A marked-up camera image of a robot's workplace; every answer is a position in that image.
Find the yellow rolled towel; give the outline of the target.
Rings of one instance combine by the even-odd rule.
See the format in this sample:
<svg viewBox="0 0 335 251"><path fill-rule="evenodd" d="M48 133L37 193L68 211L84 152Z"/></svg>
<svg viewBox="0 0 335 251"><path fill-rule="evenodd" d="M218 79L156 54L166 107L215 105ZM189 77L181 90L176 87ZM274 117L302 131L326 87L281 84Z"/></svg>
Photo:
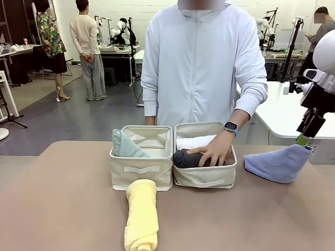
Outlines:
<svg viewBox="0 0 335 251"><path fill-rule="evenodd" d="M125 251L155 251L158 245L157 187L152 180L141 179L126 189L129 205L125 226Z"/></svg>

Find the white rolled towel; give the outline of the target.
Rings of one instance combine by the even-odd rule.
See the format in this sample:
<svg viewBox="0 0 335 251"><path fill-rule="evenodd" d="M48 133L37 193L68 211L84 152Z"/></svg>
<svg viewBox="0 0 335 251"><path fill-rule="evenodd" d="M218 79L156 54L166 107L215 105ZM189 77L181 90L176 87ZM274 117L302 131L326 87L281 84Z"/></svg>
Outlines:
<svg viewBox="0 0 335 251"><path fill-rule="evenodd" d="M196 136L194 138L175 136L174 151L182 149L192 150L199 147L204 147L208 145L215 137L216 135Z"/></svg>

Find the silver smartwatch blue band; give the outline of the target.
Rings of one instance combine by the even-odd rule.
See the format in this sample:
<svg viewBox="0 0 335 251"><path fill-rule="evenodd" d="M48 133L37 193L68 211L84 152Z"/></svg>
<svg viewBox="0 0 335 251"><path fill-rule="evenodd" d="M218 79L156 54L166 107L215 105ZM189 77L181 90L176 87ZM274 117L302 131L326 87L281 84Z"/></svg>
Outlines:
<svg viewBox="0 0 335 251"><path fill-rule="evenodd" d="M237 134L239 133L238 125L231 121L225 123L224 129L230 133L233 133L234 136L237 136Z"/></svg>

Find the black tall tripod stand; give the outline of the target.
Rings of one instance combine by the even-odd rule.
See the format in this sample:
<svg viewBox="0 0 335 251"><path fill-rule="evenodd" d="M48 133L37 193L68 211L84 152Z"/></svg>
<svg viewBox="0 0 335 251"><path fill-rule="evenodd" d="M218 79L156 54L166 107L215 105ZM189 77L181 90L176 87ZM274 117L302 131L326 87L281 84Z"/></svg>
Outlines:
<svg viewBox="0 0 335 251"><path fill-rule="evenodd" d="M301 17L296 18L295 27L293 29L294 33L293 33L292 38L290 39L289 51L286 54L286 57L285 57L285 60L284 60L284 68L283 68L283 71L282 71L282 76L280 78L281 83L285 82L285 77L286 77L286 74L287 74L287 71L288 71L288 68L289 68L289 65L290 65L290 60L291 60L291 57L292 57L292 54L293 54L293 51L294 51L294 48L295 48L296 38L297 38L298 32L300 30L300 27L302 27L303 25L304 25L304 19L301 18Z"/></svg>

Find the person in floral shirt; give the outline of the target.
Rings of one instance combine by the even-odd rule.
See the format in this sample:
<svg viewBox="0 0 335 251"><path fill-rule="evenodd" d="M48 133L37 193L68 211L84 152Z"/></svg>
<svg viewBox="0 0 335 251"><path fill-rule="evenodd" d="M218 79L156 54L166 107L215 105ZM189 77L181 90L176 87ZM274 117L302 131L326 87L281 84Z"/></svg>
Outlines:
<svg viewBox="0 0 335 251"><path fill-rule="evenodd" d="M34 0L33 3L36 8L36 23L42 47L50 60L51 70L55 74L57 98L60 101L67 101L70 97L64 93L62 81L62 74L67 71L64 56L65 46L55 23L49 17L48 9L50 5L48 0Z"/></svg>

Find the person in white jacket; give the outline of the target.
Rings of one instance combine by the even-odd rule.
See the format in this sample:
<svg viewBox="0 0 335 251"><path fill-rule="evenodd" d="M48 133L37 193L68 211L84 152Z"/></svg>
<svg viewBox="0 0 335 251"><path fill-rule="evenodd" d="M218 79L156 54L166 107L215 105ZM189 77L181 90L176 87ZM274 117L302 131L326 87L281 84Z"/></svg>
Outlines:
<svg viewBox="0 0 335 251"><path fill-rule="evenodd" d="M230 2L159 11L147 27L141 86L144 115L158 126L252 117L267 99L255 19Z"/></svg>

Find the person's left forearm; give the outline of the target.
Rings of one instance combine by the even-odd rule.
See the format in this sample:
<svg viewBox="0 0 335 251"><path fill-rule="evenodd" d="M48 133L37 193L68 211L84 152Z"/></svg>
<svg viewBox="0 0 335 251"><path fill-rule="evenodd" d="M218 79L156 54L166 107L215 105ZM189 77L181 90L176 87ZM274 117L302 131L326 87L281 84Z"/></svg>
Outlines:
<svg viewBox="0 0 335 251"><path fill-rule="evenodd" d="M266 83L243 84L229 121L237 124L240 130L251 119L257 107L266 101L267 96Z"/></svg>

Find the person in grey shirt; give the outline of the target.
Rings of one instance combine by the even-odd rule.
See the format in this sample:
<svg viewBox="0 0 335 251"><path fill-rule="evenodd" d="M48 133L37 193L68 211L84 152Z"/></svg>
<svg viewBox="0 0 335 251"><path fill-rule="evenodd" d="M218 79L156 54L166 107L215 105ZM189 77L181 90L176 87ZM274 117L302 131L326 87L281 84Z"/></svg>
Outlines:
<svg viewBox="0 0 335 251"><path fill-rule="evenodd" d="M329 12L327 7L322 6L315 10L314 13L314 24L320 24L317 32L314 35L305 35L308 42L310 43L308 52L314 52L315 46L319 40L327 33L326 22L329 19Z"/></svg>

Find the person's left hand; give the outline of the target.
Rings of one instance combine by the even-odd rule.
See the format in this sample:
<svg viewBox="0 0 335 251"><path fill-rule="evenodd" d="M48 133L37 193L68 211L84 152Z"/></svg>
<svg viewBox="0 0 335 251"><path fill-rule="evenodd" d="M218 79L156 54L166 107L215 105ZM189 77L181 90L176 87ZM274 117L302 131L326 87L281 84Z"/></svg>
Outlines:
<svg viewBox="0 0 335 251"><path fill-rule="evenodd" d="M216 166L216 164L222 166L227 156L233 156L231 146L234 139L233 133L223 130L208 145L188 150L188 152L191 154L204 153L199 162L200 167L204 167L208 159L210 159L209 166Z"/></svg>

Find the white black background robot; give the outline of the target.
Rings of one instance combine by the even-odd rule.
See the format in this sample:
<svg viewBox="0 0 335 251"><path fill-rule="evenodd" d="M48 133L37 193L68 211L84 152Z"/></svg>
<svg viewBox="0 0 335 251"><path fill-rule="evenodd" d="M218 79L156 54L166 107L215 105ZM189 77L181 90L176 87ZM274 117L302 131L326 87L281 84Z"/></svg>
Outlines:
<svg viewBox="0 0 335 251"><path fill-rule="evenodd" d="M111 43L115 45L136 45L136 36L129 28L128 21L125 18L120 18L116 28L110 30Z"/></svg>

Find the black low tripod stand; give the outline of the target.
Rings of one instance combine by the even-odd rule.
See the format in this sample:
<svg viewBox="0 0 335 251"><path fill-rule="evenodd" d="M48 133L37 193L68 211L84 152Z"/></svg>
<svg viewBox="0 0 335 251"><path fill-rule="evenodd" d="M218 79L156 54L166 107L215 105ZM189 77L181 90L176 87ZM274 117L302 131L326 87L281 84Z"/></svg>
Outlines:
<svg viewBox="0 0 335 251"><path fill-rule="evenodd" d="M22 123L20 123L20 122L17 122L17 119L24 117L24 115L16 116L16 115L11 114L11 113L9 112L8 105L7 105L7 101L6 101L5 97L4 97L4 94L3 94L3 92L2 92L1 89L0 89L0 100L3 101L5 110L6 110L6 112L7 112L7 116L6 116L5 118L3 118L3 120L0 122L0 125L3 125L3 124L5 124L5 123L12 122L12 123L15 123L15 124L17 124L17 125L19 125L19 126L25 128L25 129L27 129L28 127L27 127L26 125L24 125L24 124L22 124Z"/></svg>

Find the person's right forearm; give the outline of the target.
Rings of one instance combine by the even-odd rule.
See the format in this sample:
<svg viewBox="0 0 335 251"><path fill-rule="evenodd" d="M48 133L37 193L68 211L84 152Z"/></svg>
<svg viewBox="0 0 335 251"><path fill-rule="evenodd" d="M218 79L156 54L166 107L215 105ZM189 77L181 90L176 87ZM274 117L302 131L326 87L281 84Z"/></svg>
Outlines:
<svg viewBox="0 0 335 251"><path fill-rule="evenodd" d="M156 116L158 112L158 101L156 99L144 99L144 117L147 126L156 125Z"/></svg>

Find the dark grey towel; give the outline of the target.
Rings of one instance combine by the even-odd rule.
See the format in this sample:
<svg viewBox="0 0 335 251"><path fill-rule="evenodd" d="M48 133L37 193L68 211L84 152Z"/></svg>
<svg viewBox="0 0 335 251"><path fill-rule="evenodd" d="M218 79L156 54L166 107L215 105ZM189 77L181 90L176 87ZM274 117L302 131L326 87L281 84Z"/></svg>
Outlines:
<svg viewBox="0 0 335 251"><path fill-rule="evenodd" d="M173 164L177 168L198 168L200 167L199 162L202 159L204 153L189 153L188 149L177 150L173 154Z"/></svg>

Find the lavender blue towel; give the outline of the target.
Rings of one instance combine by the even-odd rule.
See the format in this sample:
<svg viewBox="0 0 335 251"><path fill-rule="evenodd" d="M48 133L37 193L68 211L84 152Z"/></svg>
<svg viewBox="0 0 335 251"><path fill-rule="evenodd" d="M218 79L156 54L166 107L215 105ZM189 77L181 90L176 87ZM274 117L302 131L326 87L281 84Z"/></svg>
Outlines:
<svg viewBox="0 0 335 251"><path fill-rule="evenodd" d="M249 154L243 157L246 171L263 179L289 184L307 163L312 148L298 144L277 151Z"/></svg>

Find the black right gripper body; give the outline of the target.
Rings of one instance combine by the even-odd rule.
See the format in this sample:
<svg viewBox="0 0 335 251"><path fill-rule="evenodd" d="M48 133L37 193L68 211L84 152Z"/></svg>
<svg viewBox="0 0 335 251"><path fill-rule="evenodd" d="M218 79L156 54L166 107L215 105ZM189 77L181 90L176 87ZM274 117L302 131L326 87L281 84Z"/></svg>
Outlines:
<svg viewBox="0 0 335 251"><path fill-rule="evenodd" d="M307 138L314 138L326 121L323 116L324 114L319 114L317 108L308 109L297 131Z"/></svg>

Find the black stool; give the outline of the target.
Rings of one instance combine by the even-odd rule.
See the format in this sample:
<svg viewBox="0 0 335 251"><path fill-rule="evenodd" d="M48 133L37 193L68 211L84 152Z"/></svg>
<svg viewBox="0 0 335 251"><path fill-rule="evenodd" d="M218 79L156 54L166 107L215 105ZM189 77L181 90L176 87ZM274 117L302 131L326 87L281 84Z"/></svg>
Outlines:
<svg viewBox="0 0 335 251"><path fill-rule="evenodd" d="M117 84L115 71L112 67L104 68L104 79L107 86L115 86Z"/></svg>

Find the teal folded towel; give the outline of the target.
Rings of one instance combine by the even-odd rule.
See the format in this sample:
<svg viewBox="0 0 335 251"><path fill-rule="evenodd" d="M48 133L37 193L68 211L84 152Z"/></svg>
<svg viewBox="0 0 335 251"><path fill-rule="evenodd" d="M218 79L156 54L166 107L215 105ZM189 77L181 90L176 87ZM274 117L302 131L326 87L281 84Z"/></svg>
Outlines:
<svg viewBox="0 0 335 251"><path fill-rule="evenodd" d="M149 158L134 141L125 135L121 130L114 129L112 132L112 156L126 158Z"/></svg>

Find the person in cream sweater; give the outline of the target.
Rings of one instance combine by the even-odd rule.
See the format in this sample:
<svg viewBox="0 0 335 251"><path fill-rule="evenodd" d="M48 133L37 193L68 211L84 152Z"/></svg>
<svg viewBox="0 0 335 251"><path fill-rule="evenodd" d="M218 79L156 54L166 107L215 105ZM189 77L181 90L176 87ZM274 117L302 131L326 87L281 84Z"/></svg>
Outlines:
<svg viewBox="0 0 335 251"><path fill-rule="evenodd" d="M97 23L88 15L88 0L75 0L79 14L70 21L69 28L81 61L86 100L105 99L106 89L102 56L97 42Z"/></svg>

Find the background grey work table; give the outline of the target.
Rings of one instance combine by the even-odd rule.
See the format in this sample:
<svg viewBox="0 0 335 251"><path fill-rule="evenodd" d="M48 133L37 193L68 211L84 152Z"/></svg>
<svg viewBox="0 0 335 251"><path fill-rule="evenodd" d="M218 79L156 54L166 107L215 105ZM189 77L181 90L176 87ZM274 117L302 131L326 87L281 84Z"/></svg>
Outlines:
<svg viewBox="0 0 335 251"><path fill-rule="evenodd" d="M288 54L280 52L266 52L265 58L265 69L267 72L268 81L279 81L282 77L284 66L286 63ZM285 78L291 78L298 75L298 72L305 61L307 54L305 53L293 53L290 59L290 63L285 75Z"/></svg>

